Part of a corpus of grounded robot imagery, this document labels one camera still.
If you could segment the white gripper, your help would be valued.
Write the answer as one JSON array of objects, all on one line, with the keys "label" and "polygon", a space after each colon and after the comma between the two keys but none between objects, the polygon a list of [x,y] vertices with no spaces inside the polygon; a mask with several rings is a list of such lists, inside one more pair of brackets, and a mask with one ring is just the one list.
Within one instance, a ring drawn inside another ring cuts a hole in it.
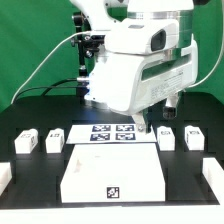
[{"label": "white gripper", "polygon": [[107,51],[105,62],[90,74],[90,99],[104,103],[113,112],[134,115],[139,132],[146,131],[141,110],[165,99],[163,117],[174,119],[178,97],[171,96],[196,81],[197,44],[175,47],[149,55]]}]

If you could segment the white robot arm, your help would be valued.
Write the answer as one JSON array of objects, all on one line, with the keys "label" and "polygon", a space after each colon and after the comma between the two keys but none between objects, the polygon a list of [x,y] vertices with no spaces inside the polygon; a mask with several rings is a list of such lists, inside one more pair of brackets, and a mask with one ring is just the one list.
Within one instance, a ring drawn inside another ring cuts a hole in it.
[{"label": "white robot arm", "polygon": [[163,101],[177,114],[178,93],[194,84],[198,48],[193,0],[70,0],[90,24],[84,42],[95,66],[84,96],[89,106],[133,118],[148,130],[146,109]]}]

